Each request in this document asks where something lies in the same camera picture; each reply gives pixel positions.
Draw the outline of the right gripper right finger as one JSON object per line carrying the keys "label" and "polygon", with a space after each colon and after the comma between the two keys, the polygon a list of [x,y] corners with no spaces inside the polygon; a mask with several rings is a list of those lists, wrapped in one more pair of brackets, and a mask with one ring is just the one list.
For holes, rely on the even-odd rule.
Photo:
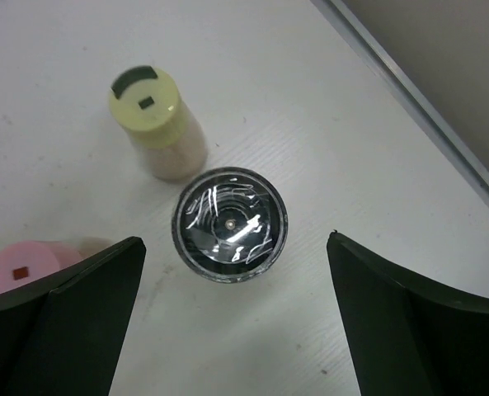
{"label": "right gripper right finger", "polygon": [[399,266],[334,231],[327,256],[363,395],[489,395],[489,297]]}

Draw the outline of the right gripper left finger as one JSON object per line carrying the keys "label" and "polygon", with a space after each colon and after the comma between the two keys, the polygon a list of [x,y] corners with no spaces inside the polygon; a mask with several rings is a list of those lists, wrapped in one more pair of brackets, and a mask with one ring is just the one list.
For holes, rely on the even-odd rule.
{"label": "right gripper left finger", "polygon": [[0,395],[107,395],[146,247],[129,237],[0,295]]}

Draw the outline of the pink cap spice bottle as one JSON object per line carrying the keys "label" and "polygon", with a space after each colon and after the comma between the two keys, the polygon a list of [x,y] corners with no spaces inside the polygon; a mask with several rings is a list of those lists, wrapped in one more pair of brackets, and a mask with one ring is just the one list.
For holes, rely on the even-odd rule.
{"label": "pink cap spice bottle", "polygon": [[10,244],[0,251],[0,294],[62,271],[113,244],[96,237]]}

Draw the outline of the clear dome cap grinder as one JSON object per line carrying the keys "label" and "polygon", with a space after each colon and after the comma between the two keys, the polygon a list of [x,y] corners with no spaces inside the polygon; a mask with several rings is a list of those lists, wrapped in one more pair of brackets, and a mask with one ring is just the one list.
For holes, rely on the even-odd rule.
{"label": "clear dome cap grinder", "polygon": [[172,241],[197,275],[237,284],[267,272],[284,249],[288,212],[265,177],[219,167],[193,178],[172,215]]}

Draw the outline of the yellow cap spice bottle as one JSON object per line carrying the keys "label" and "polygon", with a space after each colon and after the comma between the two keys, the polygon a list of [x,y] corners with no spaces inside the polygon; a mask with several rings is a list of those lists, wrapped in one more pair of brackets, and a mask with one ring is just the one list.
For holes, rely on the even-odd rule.
{"label": "yellow cap spice bottle", "polygon": [[110,86],[108,107],[156,178],[179,181],[205,165],[204,132],[165,71],[150,65],[125,70]]}

